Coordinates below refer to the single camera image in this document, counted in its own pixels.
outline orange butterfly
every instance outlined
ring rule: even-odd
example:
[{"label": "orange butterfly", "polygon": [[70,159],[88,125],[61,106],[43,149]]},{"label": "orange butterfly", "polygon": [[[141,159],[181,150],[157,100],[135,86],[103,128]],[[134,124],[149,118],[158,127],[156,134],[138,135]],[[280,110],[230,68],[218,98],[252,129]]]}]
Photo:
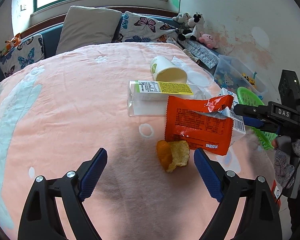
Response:
[{"label": "orange butterfly", "polygon": [[167,37],[167,35],[163,34],[160,36],[160,38],[157,40],[157,42],[167,42],[168,38],[169,38],[169,36]]}]

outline pillow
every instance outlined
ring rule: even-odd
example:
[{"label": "pillow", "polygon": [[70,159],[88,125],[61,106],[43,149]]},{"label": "pillow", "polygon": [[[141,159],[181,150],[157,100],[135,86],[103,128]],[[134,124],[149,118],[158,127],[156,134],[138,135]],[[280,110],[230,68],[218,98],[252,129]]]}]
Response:
[{"label": "pillow", "polygon": [[92,44],[111,43],[122,12],[71,6],[63,23],[56,54]]},{"label": "pillow", "polygon": [[140,14],[125,12],[117,42],[167,42],[177,40],[179,30],[167,23]]},{"label": "pillow", "polygon": [[44,59],[42,35],[37,34],[24,39],[8,54],[0,58],[0,68],[4,78],[24,69],[26,66]]}]

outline orange plastic packaging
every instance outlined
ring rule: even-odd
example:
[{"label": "orange plastic packaging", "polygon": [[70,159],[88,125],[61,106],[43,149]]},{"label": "orange plastic packaging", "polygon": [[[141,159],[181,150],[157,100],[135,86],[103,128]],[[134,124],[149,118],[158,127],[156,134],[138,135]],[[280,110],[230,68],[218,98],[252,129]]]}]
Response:
[{"label": "orange plastic packaging", "polygon": [[190,149],[202,148],[211,153],[226,155],[229,149],[233,120],[218,119],[196,112],[209,113],[231,107],[231,95],[209,100],[182,99],[169,96],[165,140],[185,140]]}]

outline red package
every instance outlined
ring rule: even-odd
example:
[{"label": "red package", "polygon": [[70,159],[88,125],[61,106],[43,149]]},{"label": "red package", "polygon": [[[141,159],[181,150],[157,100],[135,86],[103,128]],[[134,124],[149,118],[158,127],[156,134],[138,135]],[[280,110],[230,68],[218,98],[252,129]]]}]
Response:
[{"label": "red package", "polygon": [[185,140],[190,149],[226,155],[229,149],[233,120],[218,119],[196,112],[209,113],[231,107],[233,97],[225,95],[209,100],[182,99],[169,96],[165,140]]}]

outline white paper cup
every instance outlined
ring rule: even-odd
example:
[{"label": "white paper cup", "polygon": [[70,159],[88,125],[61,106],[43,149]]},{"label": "white paper cup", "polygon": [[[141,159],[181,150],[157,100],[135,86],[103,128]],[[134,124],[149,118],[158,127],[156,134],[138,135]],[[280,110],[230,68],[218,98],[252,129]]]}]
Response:
[{"label": "white paper cup", "polygon": [[155,57],[150,63],[150,70],[155,81],[186,84],[187,73],[163,56]]}]

